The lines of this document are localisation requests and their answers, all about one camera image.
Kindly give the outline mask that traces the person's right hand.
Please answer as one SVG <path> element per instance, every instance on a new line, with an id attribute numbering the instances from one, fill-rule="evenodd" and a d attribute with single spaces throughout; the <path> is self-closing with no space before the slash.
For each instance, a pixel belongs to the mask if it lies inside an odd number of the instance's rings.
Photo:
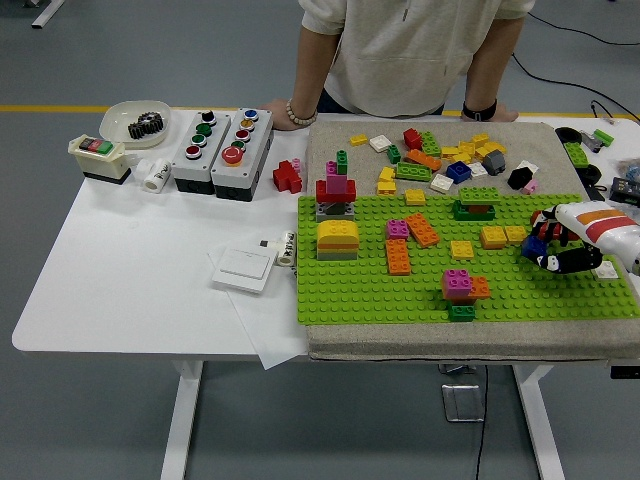
<path id="1" fill-rule="evenodd" d="M 290 110 L 294 116 L 300 120 L 308 120 L 313 117 L 315 113 L 314 107 L 307 108 L 303 102 L 291 99 L 274 99 L 261 106 L 263 110 L 270 110 L 272 112 L 273 128 L 279 131 L 293 131 L 302 128 L 302 125 L 298 125 L 293 122 L 287 113 L 287 103 L 290 103 Z"/>

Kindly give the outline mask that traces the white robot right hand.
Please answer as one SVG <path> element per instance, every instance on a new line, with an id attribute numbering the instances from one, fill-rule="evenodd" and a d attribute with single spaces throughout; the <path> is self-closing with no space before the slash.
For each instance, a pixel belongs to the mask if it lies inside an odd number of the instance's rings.
<path id="1" fill-rule="evenodd" d="M 552 273 L 595 269 L 612 254 L 639 274 L 639 225 L 603 201 L 558 204 L 534 212 L 531 223 L 522 255 Z"/>

